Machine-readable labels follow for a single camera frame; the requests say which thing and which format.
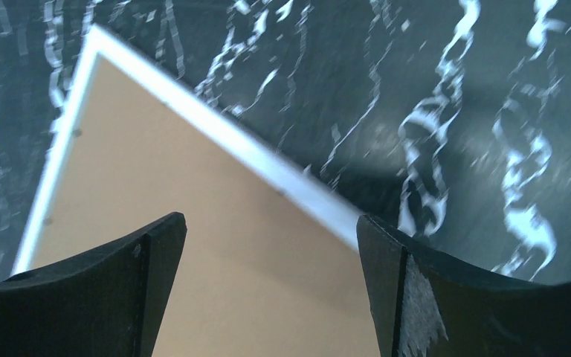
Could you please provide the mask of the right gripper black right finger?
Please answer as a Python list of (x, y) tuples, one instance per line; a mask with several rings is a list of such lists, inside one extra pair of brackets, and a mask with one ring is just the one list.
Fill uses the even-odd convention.
[(370, 215), (356, 234), (382, 356), (571, 356), (571, 282), (505, 277)]

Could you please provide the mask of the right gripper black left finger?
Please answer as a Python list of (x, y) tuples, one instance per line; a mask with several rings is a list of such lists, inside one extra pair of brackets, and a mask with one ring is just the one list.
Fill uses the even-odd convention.
[(150, 356), (187, 226), (172, 212), (0, 282), (0, 356)]

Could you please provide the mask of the brown frame backing board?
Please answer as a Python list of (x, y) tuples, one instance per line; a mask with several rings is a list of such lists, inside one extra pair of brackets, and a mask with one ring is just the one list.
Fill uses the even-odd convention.
[(156, 356), (377, 356), (359, 256), (105, 59), (35, 266), (172, 212), (187, 238)]

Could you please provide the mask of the white picture frame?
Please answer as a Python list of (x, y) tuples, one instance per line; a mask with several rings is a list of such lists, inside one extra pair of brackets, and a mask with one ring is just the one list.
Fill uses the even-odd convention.
[(54, 126), (57, 132), (45, 155), (45, 166), (13, 262), (12, 274), (20, 274), (32, 266), (101, 60), (110, 62), (130, 77), (182, 120), (319, 222), (347, 247), (358, 250), (356, 223), (361, 215), (359, 209), (202, 102), (184, 84), (176, 82), (129, 43), (102, 25), (94, 24), (83, 40), (67, 103)]

